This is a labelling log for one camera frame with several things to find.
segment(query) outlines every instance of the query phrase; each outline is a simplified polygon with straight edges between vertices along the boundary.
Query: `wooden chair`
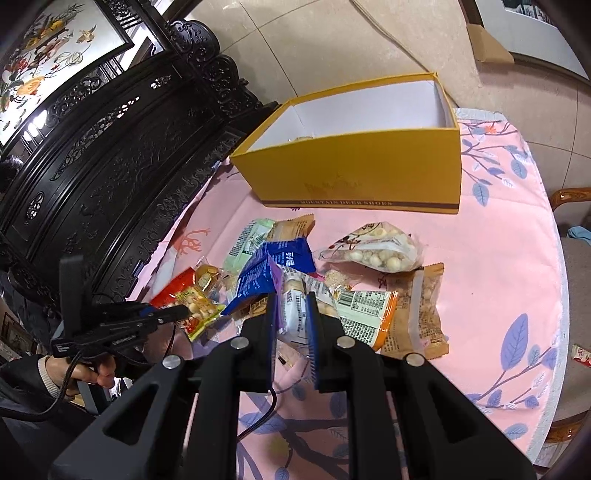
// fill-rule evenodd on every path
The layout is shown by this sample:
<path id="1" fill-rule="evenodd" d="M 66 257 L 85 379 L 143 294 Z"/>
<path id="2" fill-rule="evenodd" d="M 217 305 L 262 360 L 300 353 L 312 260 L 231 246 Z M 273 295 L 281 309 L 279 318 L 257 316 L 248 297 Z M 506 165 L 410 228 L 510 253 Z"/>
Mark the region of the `wooden chair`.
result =
<path id="1" fill-rule="evenodd" d="M 550 197 L 555 211 L 570 202 L 591 202 L 591 188 L 562 189 Z M 561 238 L 569 282 L 569 345 L 591 348 L 591 246 L 574 238 Z M 536 466 L 544 479 L 585 478 L 590 460 L 586 453 L 591 442 L 591 369 L 568 359 L 554 421 L 546 443 L 570 444 L 550 469 Z"/>

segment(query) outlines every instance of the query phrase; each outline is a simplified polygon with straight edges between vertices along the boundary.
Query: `floral tablecloth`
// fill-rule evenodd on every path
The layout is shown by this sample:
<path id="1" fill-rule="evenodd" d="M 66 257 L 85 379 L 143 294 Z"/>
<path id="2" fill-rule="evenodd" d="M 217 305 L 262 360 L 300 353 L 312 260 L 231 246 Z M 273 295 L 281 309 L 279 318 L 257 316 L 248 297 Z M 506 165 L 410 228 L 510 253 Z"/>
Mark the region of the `floral tablecloth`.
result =
<path id="1" fill-rule="evenodd" d="M 564 259 L 540 174 L 522 136 L 502 118 L 462 113 L 460 118 L 470 118 L 460 120 L 458 215 L 266 208 L 229 166 L 218 172 L 175 235 L 160 270 L 170 278 L 203 255 L 221 265 L 255 218 L 314 213 L 313 251 L 368 222 L 387 221 L 417 235 L 426 245 L 424 263 L 445 263 L 437 308 L 450 353 L 433 364 L 534 460 L 564 375 L 569 329 Z M 388 279 L 376 273 L 366 282 L 387 288 Z M 204 355 L 235 334 L 233 324 L 218 325 L 193 344 L 193 352 Z M 307 360 L 296 360 L 291 368 L 277 363 L 277 412 L 238 446 L 240 480 L 348 478 L 345 395 L 315 392 Z M 242 394 L 240 430 L 260 418 L 270 401 L 268 395 Z"/>

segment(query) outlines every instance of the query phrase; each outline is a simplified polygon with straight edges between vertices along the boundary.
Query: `black wooden furniture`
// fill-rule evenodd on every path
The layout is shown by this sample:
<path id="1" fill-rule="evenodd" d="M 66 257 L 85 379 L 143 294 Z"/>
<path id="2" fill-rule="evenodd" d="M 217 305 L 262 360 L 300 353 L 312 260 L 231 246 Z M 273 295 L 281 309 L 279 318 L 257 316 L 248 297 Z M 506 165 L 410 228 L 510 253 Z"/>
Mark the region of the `black wooden furniture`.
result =
<path id="1" fill-rule="evenodd" d="M 93 292 L 124 299 L 216 163 L 277 107 L 246 88 L 205 25 L 166 24 L 148 1 L 105 3 L 163 50 L 106 83 L 87 72 L 42 104 L 50 131 L 0 203 L 0 268 L 54 309 L 68 254 L 85 256 Z"/>

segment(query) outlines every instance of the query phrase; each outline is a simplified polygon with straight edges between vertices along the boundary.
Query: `orange coral print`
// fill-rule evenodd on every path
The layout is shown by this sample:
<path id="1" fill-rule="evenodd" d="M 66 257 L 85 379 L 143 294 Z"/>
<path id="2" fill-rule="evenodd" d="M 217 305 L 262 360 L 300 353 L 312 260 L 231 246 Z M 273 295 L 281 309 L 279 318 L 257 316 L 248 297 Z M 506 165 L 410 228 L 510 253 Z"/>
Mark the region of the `orange coral print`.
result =
<path id="1" fill-rule="evenodd" d="M 211 233 L 211 229 L 206 228 L 203 230 L 192 230 L 188 233 L 184 233 L 173 242 L 173 247 L 177 250 L 178 255 L 186 255 L 190 250 L 194 252 L 201 251 L 201 242 L 195 238 L 201 233 L 205 233 L 205 236 Z"/>

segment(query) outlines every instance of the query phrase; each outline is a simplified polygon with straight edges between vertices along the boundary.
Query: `red and white package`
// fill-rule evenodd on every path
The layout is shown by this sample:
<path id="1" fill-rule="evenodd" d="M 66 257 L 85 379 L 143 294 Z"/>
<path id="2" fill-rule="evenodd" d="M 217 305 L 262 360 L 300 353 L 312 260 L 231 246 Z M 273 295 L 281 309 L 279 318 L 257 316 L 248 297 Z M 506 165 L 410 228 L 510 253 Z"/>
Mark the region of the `red and white package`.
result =
<path id="1" fill-rule="evenodd" d="M 573 345 L 570 354 L 575 362 L 579 362 L 586 367 L 591 367 L 591 352 L 585 350 L 583 347 L 579 345 Z"/>

